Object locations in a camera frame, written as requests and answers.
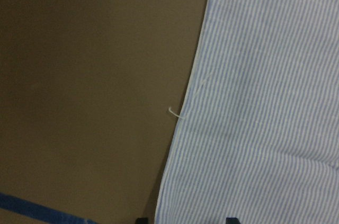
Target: blue stripe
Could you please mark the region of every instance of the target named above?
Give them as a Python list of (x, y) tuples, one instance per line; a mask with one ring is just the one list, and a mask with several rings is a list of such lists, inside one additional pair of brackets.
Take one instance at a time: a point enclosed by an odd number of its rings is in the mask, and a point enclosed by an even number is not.
[(338, 15), (339, 0), (208, 0), (157, 224), (338, 223)]
[(92, 220), (82, 219), (3, 193), (0, 193), (0, 208), (52, 224), (95, 224)]

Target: fabric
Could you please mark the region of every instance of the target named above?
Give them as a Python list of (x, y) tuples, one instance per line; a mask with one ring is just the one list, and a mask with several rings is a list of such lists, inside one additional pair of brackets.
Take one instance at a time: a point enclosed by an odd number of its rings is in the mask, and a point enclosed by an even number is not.
[(339, 0), (208, 0), (157, 224), (339, 223)]

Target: brown cardboard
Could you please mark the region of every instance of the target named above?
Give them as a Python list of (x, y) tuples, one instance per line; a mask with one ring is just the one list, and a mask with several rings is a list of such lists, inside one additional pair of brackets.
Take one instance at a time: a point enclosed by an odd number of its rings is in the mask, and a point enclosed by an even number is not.
[(206, 0), (0, 3), (0, 191), (99, 223), (151, 217)]

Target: blue strip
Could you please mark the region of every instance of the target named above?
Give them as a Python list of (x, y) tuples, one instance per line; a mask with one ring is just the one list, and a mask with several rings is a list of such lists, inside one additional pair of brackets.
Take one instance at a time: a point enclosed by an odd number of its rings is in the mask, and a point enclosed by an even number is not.
[(3, 193), (0, 193), (0, 208), (52, 224), (96, 224), (92, 220), (82, 219)]

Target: blue and white striped cloth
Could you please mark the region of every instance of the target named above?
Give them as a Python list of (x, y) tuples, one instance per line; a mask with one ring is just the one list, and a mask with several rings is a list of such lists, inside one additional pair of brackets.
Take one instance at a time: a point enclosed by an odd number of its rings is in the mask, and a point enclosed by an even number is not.
[(157, 224), (339, 223), (339, 0), (208, 0)]

